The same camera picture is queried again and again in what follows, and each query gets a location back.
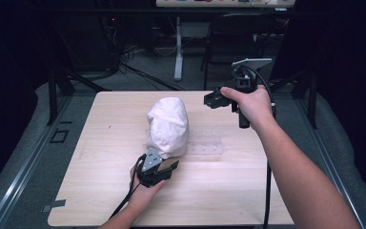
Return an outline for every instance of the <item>white cloth bundle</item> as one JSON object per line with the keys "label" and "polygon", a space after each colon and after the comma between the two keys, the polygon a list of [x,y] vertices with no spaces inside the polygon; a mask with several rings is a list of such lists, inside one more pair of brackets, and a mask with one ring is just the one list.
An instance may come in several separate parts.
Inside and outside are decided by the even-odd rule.
{"label": "white cloth bundle", "polygon": [[155,149],[162,159],[186,152],[190,128],[186,108],[180,98],[160,99],[152,106],[147,118],[150,123],[147,149]]}

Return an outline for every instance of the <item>light wood surface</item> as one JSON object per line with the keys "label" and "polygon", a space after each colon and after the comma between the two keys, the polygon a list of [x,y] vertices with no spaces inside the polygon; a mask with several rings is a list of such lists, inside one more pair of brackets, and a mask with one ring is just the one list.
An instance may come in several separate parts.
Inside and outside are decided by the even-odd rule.
{"label": "light wood surface", "polygon": [[[51,226],[96,226],[127,194],[130,169],[144,154],[147,113],[162,97],[180,97],[192,132],[216,133],[222,154],[170,158],[178,168],[135,226],[262,224],[266,157],[252,129],[239,129],[231,107],[203,105],[208,92],[107,92],[94,100],[52,208]],[[270,224],[293,224],[272,184]]]}
{"label": "light wood surface", "polygon": [[292,8],[295,0],[251,0],[239,2],[238,0],[156,0],[158,7],[174,8]]}

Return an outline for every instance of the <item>person's right arm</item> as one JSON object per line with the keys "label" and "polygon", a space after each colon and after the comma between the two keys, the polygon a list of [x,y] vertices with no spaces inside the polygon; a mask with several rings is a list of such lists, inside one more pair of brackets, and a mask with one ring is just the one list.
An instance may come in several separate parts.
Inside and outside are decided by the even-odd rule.
{"label": "person's right arm", "polygon": [[275,122],[264,87],[252,94],[222,88],[235,100],[263,144],[275,182],[297,228],[359,228],[334,184]]}

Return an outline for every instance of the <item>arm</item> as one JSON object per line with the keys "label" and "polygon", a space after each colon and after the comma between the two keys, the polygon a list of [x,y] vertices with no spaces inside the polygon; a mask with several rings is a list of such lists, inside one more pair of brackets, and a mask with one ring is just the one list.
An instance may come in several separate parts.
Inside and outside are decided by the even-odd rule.
{"label": "arm", "polygon": [[263,144],[274,178],[295,225],[299,228],[359,228],[334,184],[278,126],[264,87],[252,94],[222,88],[235,100]]}
{"label": "arm", "polygon": [[151,188],[147,188],[144,185],[139,185],[139,179],[135,175],[135,179],[133,180],[133,187],[139,185],[132,196],[130,197],[130,201],[125,208],[123,208],[119,213],[117,213],[114,217],[109,219],[103,225],[101,225],[100,229],[127,229],[132,226],[135,220],[141,215],[142,212],[150,205],[151,200],[156,195],[157,192],[163,187],[165,184],[165,180],[160,181],[156,185]]}

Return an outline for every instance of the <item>desk leg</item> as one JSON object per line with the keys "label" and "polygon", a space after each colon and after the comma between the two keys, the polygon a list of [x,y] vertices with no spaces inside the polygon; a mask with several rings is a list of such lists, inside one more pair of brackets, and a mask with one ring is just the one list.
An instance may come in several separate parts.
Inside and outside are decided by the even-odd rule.
{"label": "desk leg", "polygon": [[174,80],[182,80],[183,54],[182,54],[182,34],[180,30],[180,17],[176,18],[176,65],[174,67]]}

